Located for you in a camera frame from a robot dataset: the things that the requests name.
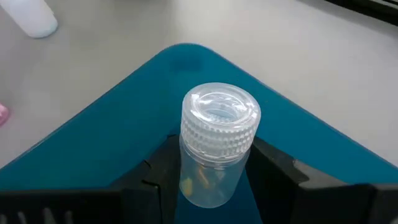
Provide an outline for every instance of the pink object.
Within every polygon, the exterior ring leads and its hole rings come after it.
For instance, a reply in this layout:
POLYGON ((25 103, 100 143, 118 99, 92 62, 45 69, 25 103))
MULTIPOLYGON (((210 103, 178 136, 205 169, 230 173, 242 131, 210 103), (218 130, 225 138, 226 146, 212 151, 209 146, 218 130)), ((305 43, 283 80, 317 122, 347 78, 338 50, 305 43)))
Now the pink object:
POLYGON ((9 114, 9 110, 0 104, 0 126, 7 121, 9 114))

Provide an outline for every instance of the gray countertop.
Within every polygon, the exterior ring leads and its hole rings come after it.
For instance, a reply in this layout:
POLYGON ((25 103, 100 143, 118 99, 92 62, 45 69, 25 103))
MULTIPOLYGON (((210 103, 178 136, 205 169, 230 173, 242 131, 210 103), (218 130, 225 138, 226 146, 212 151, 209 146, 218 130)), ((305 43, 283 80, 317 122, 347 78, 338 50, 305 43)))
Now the gray countertop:
POLYGON ((47 2, 60 27, 45 39, 0 10, 0 102, 12 111, 0 167, 180 42, 215 50, 398 165, 398 27, 320 0, 47 2))

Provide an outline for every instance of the clear screw cap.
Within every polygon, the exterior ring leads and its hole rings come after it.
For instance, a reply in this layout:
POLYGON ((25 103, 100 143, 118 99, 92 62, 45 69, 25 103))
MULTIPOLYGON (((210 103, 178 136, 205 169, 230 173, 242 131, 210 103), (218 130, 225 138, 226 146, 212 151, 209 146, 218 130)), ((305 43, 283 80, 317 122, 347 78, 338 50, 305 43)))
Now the clear screw cap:
POLYGON ((248 92, 225 83, 206 83, 183 99, 181 137, 199 158, 230 162, 250 148, 260 118, 260 106, 248 92))

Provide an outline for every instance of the plastic bottle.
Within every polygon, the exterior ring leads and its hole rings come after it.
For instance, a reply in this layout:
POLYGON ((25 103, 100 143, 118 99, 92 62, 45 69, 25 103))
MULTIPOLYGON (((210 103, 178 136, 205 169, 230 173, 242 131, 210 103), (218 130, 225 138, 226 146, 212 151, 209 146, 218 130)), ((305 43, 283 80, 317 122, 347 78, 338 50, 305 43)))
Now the plastic bottle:
POLYGON ((30 37, 46 37, 58 27, 44 0, 0 0, 0 5, 30 37))
POLYGON ((9 110, 0 103, 0 126, 4 124, 9 116, 9 110))
POLYGON ((180 190, 191 203, 215 208, 232 197, 260 118, 257 101, 233 85, 206 83, 185 95, 180 190))

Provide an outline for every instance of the teal plastic tray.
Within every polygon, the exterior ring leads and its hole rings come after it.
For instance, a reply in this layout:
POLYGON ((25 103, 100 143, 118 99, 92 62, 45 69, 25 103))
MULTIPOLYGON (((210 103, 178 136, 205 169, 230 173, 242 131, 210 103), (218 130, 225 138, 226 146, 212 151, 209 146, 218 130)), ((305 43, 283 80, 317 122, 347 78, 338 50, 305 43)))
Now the teal plastic tray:
MULTIPOLYGON (((0 189, 107 186, 151 154, 168 134, 178 134, 183 96, 206 82, 250 92, 262 111, 257 136, 297 159, 349 183, 398 182, 396 167, 223 57, 199 45, 178 44, 3 167, 0 189)), ((260 222, 245 175, 221 208, 203 210, 180 197, 177 213, 180 223, 209 221, 209 215, 214 223, 260 222)))

